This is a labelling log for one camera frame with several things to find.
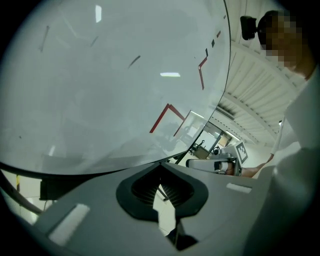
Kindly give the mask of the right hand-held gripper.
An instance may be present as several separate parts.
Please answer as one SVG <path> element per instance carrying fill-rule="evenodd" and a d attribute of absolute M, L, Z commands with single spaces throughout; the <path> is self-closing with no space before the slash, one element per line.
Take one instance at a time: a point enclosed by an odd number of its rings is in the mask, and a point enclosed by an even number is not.
<path fill-rule="evenodd" d="M 212 160 L 208 159 L 188 159 L 185 163 L 187 168 L 227 175 L 229 166 L 232 166 L 232 172 L 229 175 L 241 176 L 243 164 L 248 159 L 248 153 L 245 144 L 239 140 L 235 144 L 213 150 Z"/>

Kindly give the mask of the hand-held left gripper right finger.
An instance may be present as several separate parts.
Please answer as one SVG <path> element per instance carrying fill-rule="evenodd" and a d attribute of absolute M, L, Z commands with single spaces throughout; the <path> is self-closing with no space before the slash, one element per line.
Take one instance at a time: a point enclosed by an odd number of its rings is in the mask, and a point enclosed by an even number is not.
<path fill-rule="evenodd" d="M 179 196 L 175 239 L 163 239 L 161 256 L 260 256 L 262 175 L 213 174 L 161 164 L 161 183 Z"/>

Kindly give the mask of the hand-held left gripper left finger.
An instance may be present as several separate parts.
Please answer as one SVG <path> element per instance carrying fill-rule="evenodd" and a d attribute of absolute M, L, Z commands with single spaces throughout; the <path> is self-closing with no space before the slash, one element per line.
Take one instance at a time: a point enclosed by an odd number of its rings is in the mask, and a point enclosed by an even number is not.
<path fill-rule="evenodd" d="M 132 194 L 152 171 L 146 164 L 92 178 L 61 197 L 34 224 L 38 240 L 57 256 L 173 256 L 158 212 Z"/>

